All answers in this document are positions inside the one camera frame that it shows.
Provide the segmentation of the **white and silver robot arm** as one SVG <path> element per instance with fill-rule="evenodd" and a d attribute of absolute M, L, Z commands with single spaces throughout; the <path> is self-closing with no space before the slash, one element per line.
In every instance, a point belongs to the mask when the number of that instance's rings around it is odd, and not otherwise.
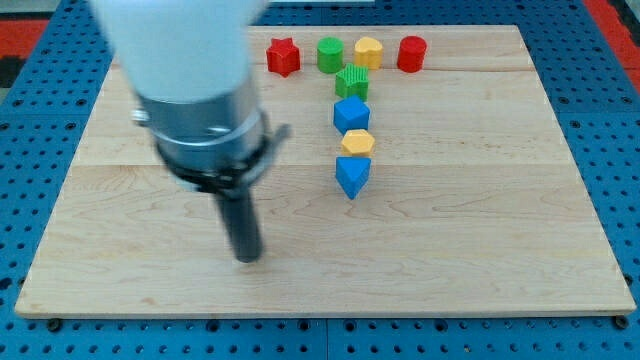
<path fill-rule="evenodd" d="M 250 187 L 269 168 L 270 135 L 247 31 L 263 0 L 92 0 L 167 168 L 202 192 Z"/>

